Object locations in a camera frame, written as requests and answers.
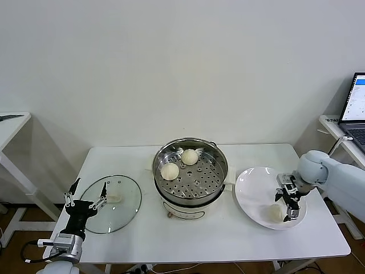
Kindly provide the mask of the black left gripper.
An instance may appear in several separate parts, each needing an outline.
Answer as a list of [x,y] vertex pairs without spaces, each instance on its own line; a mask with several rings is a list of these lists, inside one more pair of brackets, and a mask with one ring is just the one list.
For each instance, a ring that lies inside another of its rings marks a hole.
[[71,235],[84,235],[86,222],[89,217],[94,217],[99,208],[107,204],[107,183],[104,183],[99,199],[96,202],[75,199],[74,195],[80,178],[71,185],[70,189],[63,194],[64,207],[69,214],[64,233]]

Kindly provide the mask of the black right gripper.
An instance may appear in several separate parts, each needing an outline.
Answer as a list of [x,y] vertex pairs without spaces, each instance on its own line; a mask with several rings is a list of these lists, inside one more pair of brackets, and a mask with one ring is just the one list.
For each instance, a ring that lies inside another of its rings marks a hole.
[[287,222],[297,220],[299,216],[299,204],[297,197],[289,194],[286,189],[279,187],[276,189],[274,201],[277,202],[280,198],[283,198],[287,206],[286,216],[283,221]]

